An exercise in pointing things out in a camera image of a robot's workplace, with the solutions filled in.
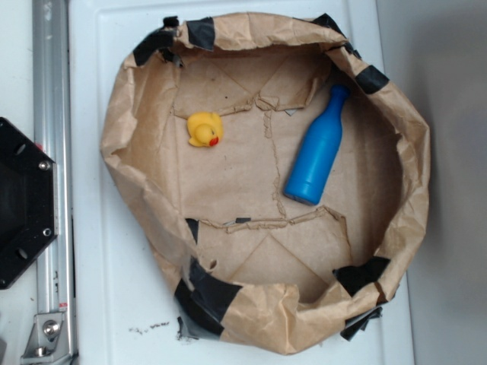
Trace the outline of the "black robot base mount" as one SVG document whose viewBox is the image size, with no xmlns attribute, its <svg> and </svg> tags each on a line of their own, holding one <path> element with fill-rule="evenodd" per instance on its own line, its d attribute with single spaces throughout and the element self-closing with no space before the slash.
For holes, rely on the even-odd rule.
<svg viewBox="0 0 487 365">
<path fill-rule="evenodd" d="M 1 289 L 56 238 L 56 163 L 1 118 Z"/>
</svg>

